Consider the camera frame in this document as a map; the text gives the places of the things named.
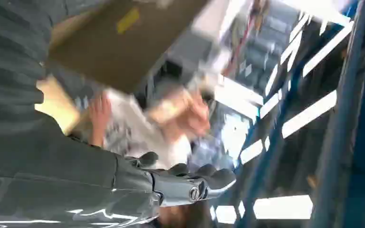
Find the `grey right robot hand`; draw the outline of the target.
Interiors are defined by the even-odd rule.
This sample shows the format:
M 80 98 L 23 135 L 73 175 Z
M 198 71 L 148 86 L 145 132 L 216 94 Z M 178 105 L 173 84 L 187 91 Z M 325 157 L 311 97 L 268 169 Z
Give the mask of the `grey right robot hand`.
M 135 228 L 161 207 L 219 197 L 236 180 L 211 165 L 151 170 L 153 153 L 124 158 L 36 116 L 39 123 L 24 130 L 0 123 L 0 228 Z

